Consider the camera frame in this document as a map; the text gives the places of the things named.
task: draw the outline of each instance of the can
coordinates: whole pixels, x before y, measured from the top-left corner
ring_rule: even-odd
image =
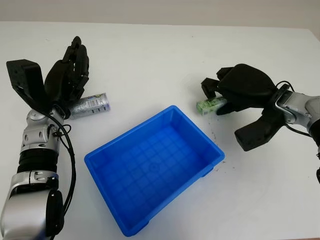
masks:
[[[110,111],[110,105],[106,93],[81,98],[71,107],[70,118],[77,119],[98,113]]]

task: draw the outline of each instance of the white table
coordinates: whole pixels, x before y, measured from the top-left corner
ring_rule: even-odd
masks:
[[[0,22],[0,206],[18,167],[27,104],[14,92],[6,61],[39,63],[46,76],[79,35],[90,58],[85,96],[106,92],[111,111],[78,120],[70,134],[77,182],[57,240],[125,240],[84,157],[170,105],[177,105],[225,152],[220,163],[157,214],[133,240],[256,240],[320,235],[320,165],[311,138],[283,127],[244,152],[234,131],[260,109],[201,116],[201,81],[246,63],[297,92],[320,95],[320,42],[309,30],[260,27]],[[70,159],[61,147],[58,174],[66,195]]]

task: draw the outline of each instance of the blue tray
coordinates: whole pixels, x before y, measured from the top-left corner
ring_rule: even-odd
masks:
[[[85,156],[122,233],[138,233],[224,153],[176,106]]]

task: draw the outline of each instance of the robotic hand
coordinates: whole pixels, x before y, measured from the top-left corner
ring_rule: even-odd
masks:
[[[4,240],[53,239],[64,226],[76,183],[74,151],[63,124],[70,116],[69,106],[80,99],[89,79],[87,50],[76,36],[44,83],[35,62],[14,60],[6,66],[13,89],[32,109],[26,117],[17,174],[12,177],[1,214],[1,234]],[[64,204],[58,190],[60,142],[70,154],[72,170]]]
[[[216,97],[215,92],[226,98],[227,103],[217,110],[217,115],[247,108],[263,109],[262,116],[257,121],[234,133],[244,151],[269,142],[282,126],[286,126],[296,133],[312,137],[318,146],[317,156],[320,158],[320,96],[294,92],[287,81],[274,85],[264,72],[246,64],[221,68],[217,77],[219,80],[206,78],[201,83],[208,99]],[[278,89],[277,86],[281,83],[287,84]],[[308,133],[300,132],[288,124],[299,124]],[[316,176],[320,183],[320,169]]]

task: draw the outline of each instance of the black cable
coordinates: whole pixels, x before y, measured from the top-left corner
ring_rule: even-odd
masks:
[[[287,129],[289,129],[289,130],[291,130],[291,131],[293,131],[293,132],[295,132],[297,134],[301,134],[301,135],[304,135],[304,136],[312,138],[309,133],[294,129],[293,127],[289,126],[287,123],[285,124],[285,126],[286,126]]]
[[[295,90],[294,90],[294,88],[292,87],[291,83],[290,83],[290,82],[288,82],[288,81],[280,81],[280,82],[278,82],[278,83],[275,85],[275,87],[277,88],[277,87],[278,87],[278,85],[279,85],[279,84],[282,84],[282,83],[286,83],[286,84],[288,84],[288,85],[290,86],[290,88],[291,88],[292,92],[295,92]]]
[[[67,194],[66,199],[65,199],[64,204],[63,204],[64,215],[66,215],[66,213],[67,213],[67,211],[69,209],[72,197],[74,195],[74,190],[75,190],[75,185],[76,185],[76,159],[75,159],[74,149],[73,149],[70,137],[68,135],[68,133],[71,131],[71,126],[69,124],[62,125],[56,118],[54,118],[50,114],[47,114],[45,112],[40,112],[40,113],[45,115],[49,119],[51,119],[55,124],[57,124],[57,126],[58,126],[57,137],[59,137],[59,139],[61,140],[62,144],[65,146],[65,148],[67,149],[67,151],[68,151],[68,153],[70,155],[70,160],[71,160],[71,182],[70,182],[70,187],[69,187],[68,194]],[[69,126],[69,131],[66,131],[64,126]],[[61,138],[62,136],[65,137],[67,145],[62,140],[62,138]],[[55,238],[55,235],[51,236],[50,240],[53,240],[54,238]]]

